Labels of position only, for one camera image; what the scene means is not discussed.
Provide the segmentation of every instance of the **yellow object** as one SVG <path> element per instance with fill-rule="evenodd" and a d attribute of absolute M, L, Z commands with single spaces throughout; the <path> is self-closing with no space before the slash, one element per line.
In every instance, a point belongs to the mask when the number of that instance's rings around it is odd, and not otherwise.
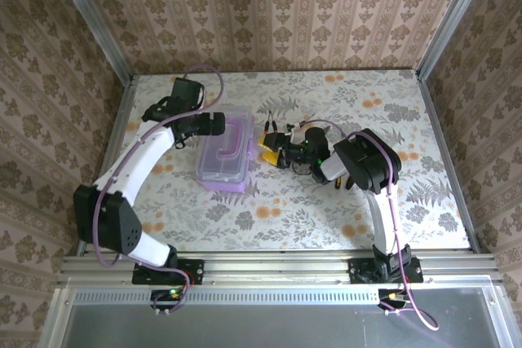
<path fill-rule="evenodd" d="M 263 152 L 263 154 L 261 154 L 261 156 L 270 165 L 277 166 L 277 160 L 279 158 L 279 154 L 280 154 L 279 151 L 277 151 L 277 152 Z"/>
<path fill-rule="evenodd" d="M 271 149 L 268 148 L 267 146 L 265 146 L 263 143 L 264 143 L 264 135 L 261 136 L 261 137 L 258 139 L 258 146 L 260 146 L 261 148 L 264 148 L 265 150 L 271 151 Z"/>
<path fill-rule="evenodd" d="M 400 302 L 404 302 L 404 303 L 410 303 L 410 301 L 408 299 L 408 296 L 406 296 L 406 295 L 397 294 L 397 293 L 391 293 L 391 294 L 388 295 L 388 297 L 392 301 L 400 301 Z"/>

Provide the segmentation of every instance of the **container handle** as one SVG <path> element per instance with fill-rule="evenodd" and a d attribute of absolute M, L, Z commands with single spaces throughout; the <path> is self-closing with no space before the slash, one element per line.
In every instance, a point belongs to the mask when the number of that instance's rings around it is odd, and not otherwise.
<path fill-rule="evenodd" d="M 223 150 L 220 148 L 218 150 L 218 158 L 219 159 L 226 159 L 226 158 L 233 158 L 239 153 L 239 148 L 241 146 L 241 138 L 243 135 L 243 124 L 240 121 L 230 121 L 227 123 L 227 126 L 233 126 L 237 128 L 236 132 L 236 140 L 234 146 L 230 150 Z"/>

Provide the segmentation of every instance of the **aluminum frame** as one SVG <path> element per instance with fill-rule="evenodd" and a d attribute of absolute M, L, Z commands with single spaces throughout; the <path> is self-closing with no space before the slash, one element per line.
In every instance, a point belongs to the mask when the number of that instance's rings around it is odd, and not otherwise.
<path fill-rule="evenodd" d="M 100 45 L 105 56 L 107 56 L 107 60 L 113 66 L 114 72 L 122 84 L 126 86 L 132 78 L 131 67 L 126 62 L 95 1 L 73 0 L 73 2 L 82 14 L 87 26 L 89 26 L 89 30 L 92 32 L 98 45 Z"/>
<path fill-rule="evenodd" d="M 471 216 L 467 210 L 466 201 L 464 200 L 462 189 L 458 183 L 457 172 L 455 172 L 455 167 L 451 161 L 448 145 L 446 144 L 444 133 L 440 127 L 439 117 L 437 116 L 435 105 L 431 99 L 430 91 L 427 88 L 426 80 L 419 77 L 418 84 L 421 90 L 422 99 L 424 99 L 424 104 L 426 105 L 427 115 L 430 117 L 431 128 L 433 128 L 433 133 L 435 134 L 435 138 L 439 146 L 440 155 L 442 156 L 442 161 L 444 162 L 444 167 L 448 175 L 449 185 L 453 191 L 455 203 L 457 204 L 462 223 L 466 229 L 467 239 L 470 242 L 471 249 L 475 253 L 481 253 L 479 239 L 476 234 L 475 227 L 473 226 L 473 222 L 471 221 Z"/>
<path fill-rule="evenodd" d="M 104 252 L 106 258 L 114 253 Z M 291 251 L 291 252 L 217 252 L 180 253 L 180 258 L 202 258 L 206 261 L 202 286 L 191 288 L 195 297 L 206 297 L 199 304 L 230 304 L 223 293 L 241 296 L 242 304 L 264 304 L 259 294 L 271 294 L 279 304 L 287 304 L 288 295 L 327 293 L 328 295 L 365 295 L 375 289 L 396 289 L 399 284 L 350 284 L 348 272 L 352 258 L 372 257 L 371 251 Z M 421 260 L 425 283 L 411 284 L 412 289 L 457 289 L 479 287 L 483 290 L 489 315 L 502 347 L 522 346 L 519 329 L 511 305 L 502 287 L 502 277 L 491 254 L 473 254 L 466 250 L 418 250 L 414 256 Z M 95 306 L 80 301 L 79 294 L 109 293 L 110 304 L 143 304 L 152 289 L 162 286 L 133 286 L 134 263 L 121 260 L 116 267 L 105 269 L 89 245 L 82 257 L 67 257 L 59 277 L 59 285 L 51 302 L 41 347 L 61 346 L 72 306 Z M 313 302 L 332 304 L 332 300 Z"/>
<path fill-rule="evenodd" d="M 451 0 L 430 45 L 417 67 L 418 76 L 421 80 L 426 80 L 435 67 L 436 62 L 442 55 L 446 45 L 448 45 L 449 39 L 466 13 L 470 3 L 471 0 Z"/>

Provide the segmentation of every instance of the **metal vent grill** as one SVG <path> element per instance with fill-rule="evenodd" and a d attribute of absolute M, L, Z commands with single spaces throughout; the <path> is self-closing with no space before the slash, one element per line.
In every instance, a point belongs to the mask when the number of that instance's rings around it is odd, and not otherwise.
<path fill-rule="evenodd" d="M 187 303 L 224 305 L 366 305 L 378 303 L 378 291 L 333 289 L 215 290 L 189 292 Z"/>
<path fill-rule="evenodd" d="M 148 289 L 81 289 L 76 292 L 75 305 L 148 304 Z"/>
<path fill-rule="evenodd" d="M 75 305 L 149 304 L 149 289 L 80 289 Z M 193 289 L 191 305 L 375 305 L 377 289 Z"/>

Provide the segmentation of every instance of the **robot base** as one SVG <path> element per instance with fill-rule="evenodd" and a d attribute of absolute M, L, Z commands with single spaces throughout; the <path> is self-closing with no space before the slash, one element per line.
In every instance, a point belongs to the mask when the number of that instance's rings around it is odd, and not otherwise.
<path fill-rule="evenodd" d="M 387 280 L 382 280 L 377 273 L 374 258 L 351 258 L 348 264 L 351 284 L 371 283 L 402 283 L 400 271 L 391 273 Z M 408 265 L 405 265 L 405 274 L 410 283 L 423 283 L 421 263 L 413 257 Z"/>
<path fill-rule="evenodd" d="M 190 279 L 191 285 L 202 285 L 205 274 L 205 261 L 178 258 L 176 267 L 184 271 Z M 185 279 L 177 273 L 159 272 L 135 264 L 132 273 L 134 285 L 184 285 Z"/>

